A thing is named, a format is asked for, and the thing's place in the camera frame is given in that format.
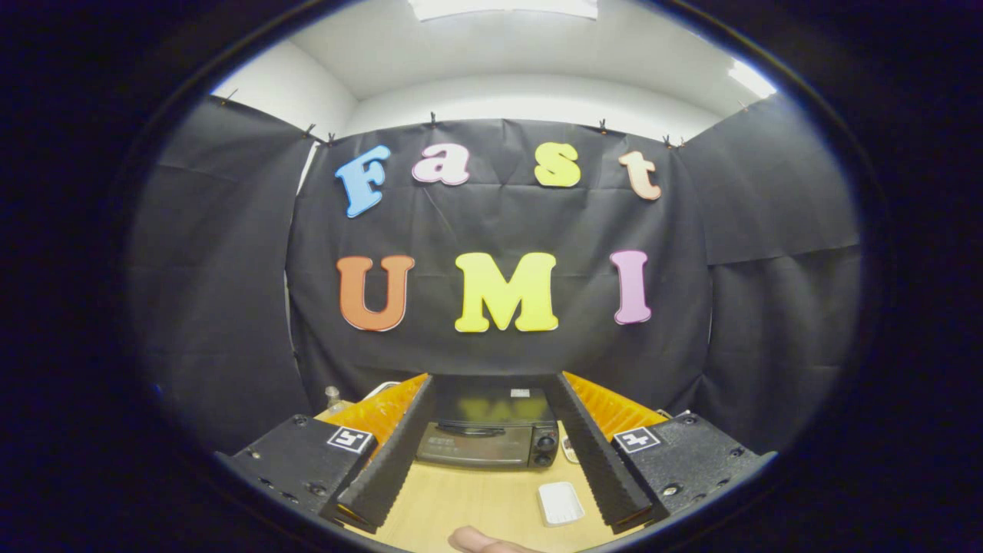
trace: yellow letter m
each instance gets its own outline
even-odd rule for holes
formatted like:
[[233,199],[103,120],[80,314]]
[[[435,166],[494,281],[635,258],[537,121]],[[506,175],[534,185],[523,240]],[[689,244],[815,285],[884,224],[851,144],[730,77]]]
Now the yellow letter m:
[[500,331],[508,328],[515,308],[522,303],[522,313],[515,328],[524,333],[551,331],[559,326],[549,299],[549,274],[556,265],[550,254],[522,256],[512,280],[498,270],[492,256],[482,253],[458,256],[457,267],[464,272],[464,305],[461,318],[454,322],[459,333],[483,333],[489,329],[482,302]]

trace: white ceiling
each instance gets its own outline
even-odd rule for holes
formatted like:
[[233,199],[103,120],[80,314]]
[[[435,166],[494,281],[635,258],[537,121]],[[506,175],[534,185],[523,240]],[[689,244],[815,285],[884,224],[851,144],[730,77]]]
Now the white ceiling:
[[596,21],[483,12],[419,22],[406,0],[355,3],[294,35],[357,99],[494,74],[572,75],[666,94],[716,113],[758,96],[727,75],[731,57],[630,0],[599,0]]

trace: black backdrop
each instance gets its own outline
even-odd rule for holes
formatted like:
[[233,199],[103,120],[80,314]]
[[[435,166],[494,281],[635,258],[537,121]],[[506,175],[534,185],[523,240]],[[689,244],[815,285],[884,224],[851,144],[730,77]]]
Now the black backdrop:
[[[469,181],[415,181],[420,152],[444,142],[470,151]],[[576,148],[576,186],[537,183],[543,142]],[[675,149],[534,121],[374,131],[319,146],[295,202],[312,143],[210,98],[175,133],[142,198],[129,267],[138,340],[163,404],[207,447],[234,452],[294,412],[320,410],[327,385],[355,399],[424,371],[568,370],[654,408],[692,408],[753,450],[780,450],[842,370],[862,261],[850,185],[780,95]],[[349,218],[334,173],[379,144],[392,151],[382,201]],[[617,162],[636,150],[657,168],[654,202]],[[642,324],[613,319],[608,256],[624,249],[649,257],[653,316]],[[527,253],[554,254],[559,327],[457,333],[454,260],[476,251],[506,277]],[[415,258],[395,329],[359,331],[342,318],[335,263],[353,255],[374,260],[371,309],[385,303],[381,258]]]
[[[468,182],[419,183],[410,174],[430,144],[456,143],[471,154]],[[581,180],[540,186],[536,147],[568,143]],[[355,218],[335,170],[377,144],[388,146],[382,200]],[[617,158],[641,152],[658,169],[663,195],[639,198]],[[385,380],[416,372],[542,374],[574,371],[644,404],[681,408],[704,363],[710,324],[710,278],[696,198],[679,159],[661,143],[576,125],[483,120],[370,132],[318,148],[297,198],[287,258],[293,329],[312,394],[337,384],[359,397]],[[637,249],[652,319],[620,326],[619,293],[608,256]],[[514,325],[461,334],[463,275],[457,256],[490,254],[506,278],[530,252],[556,257],[551,299],[559,327],[523,333]],[[338,270],[345,256],[410,255],[405,319],[385,333],[359,331],[338,308]],[[367,281],[367,304],[384,305],[385,273]]]
[[210,98],[173,134],[140,198],[127,295],[147,384],[210,449],[234,453],[311,410],[283,266],[313,142]]

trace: white box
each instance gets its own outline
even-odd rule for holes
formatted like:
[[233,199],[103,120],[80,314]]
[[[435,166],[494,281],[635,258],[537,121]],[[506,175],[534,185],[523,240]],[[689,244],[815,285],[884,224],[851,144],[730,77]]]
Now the white box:
[[584,507],[570,482],[540,486],[540,512],[549,527],[563,526],[584,518]]

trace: oven knob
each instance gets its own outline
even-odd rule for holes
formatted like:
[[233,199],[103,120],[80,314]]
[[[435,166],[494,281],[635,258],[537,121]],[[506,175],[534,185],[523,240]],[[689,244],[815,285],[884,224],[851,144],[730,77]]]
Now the oven knob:
[[556,440],[550,436],[544,436],[540,438],[539,442],[536,442],[536,447],[544,452],[552,451],[556,447]]

